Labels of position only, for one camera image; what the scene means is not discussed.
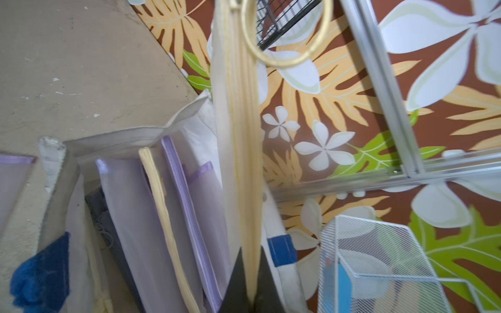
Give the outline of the purple mesh pouch bottom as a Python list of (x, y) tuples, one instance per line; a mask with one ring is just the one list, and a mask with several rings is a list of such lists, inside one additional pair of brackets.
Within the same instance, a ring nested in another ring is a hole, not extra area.
[(231, 278), (233, 263), (230, 257), (222, 186), (211, 162), (203, 164), (188, 175), (187, 184), (217, 286), (223, 296)]

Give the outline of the purple mesh pouch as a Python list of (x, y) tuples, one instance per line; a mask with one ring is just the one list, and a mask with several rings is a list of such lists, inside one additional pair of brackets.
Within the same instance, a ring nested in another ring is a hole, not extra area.
[(1, 154), (1, 236), (35, 160), (34, 156)]
[(187, 184), (217, 286), (223, 296), (231, 278), (233, 263), (230, 257), (222, 186), (211, 162), (203, 164), (188, 175)]
[(200, 229), (200, 225), (198, 224), (193, 201), (190, 196), (189, 185), (181, 160), (170, 136), (163, 137), (160, 142), (163, 146), (168, 169), (172, 179), (174, 180), (174, 185), (176, 186), (177, 194), (183, 209), (185, 222), (189, 232), (190, 241), (194, 249), (194, 256), (197, 261), (198, 272), (201, 275), (200, 280), (207, 302), (211, 307), (211, 312), (218, 312), (223, 300), (219, 292), (210, 256), (202, 237), (202, 231)]

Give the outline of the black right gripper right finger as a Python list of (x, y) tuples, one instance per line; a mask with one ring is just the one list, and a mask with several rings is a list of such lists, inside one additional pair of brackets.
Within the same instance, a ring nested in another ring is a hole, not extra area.
[(285, 313), (263, 247), (261, 248), (257, 283), (257, 294), (254, 298), (252, 312)]

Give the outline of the lilac mesh pouch under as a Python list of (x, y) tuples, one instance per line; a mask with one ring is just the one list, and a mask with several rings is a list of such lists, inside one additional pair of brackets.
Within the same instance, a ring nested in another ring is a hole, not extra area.
[(99, 159), (100, 182), (146, 312), (186, 312), (153, 197), (138, 159)]

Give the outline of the cream mesh pouch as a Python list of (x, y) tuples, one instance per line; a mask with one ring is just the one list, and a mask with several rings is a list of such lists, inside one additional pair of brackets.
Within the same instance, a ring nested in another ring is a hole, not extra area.
[(163, 229), (164, 240), (174, 267), (176, 280), (178, 286), (180, 287), (182, 298), (189, 312), (200, 312), (200, 308), (196, 302), (194, 293), (180, 259), (180, 253), (177, 248), (176, 238), (170, 221), (170, 214), (166, 205), (166, 190), (163, 179), (161, 178), (159, 170), (155, 164), (155, 159), (151, 149), (148, 147), (140, 148), (138, 154), (151, 186), (157, 214)]
[(306, 61), (326, 38), (333, 2), (323, 4), (316, 39), (297, 57), (274, 59), (257, 45), (257, 2), (216, 1), (211, 37), (211, 84), (228, 242), (243, 265), (243, 301), (258, 293), (264, 191), (258, 64), (286, 69)]

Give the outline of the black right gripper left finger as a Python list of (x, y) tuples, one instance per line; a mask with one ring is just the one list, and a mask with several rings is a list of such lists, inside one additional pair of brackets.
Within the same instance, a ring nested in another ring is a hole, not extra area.
[(240, 250), (218, 313), (248, 313), (250, 309), (251, 305), (247, 297), (245, 271)]

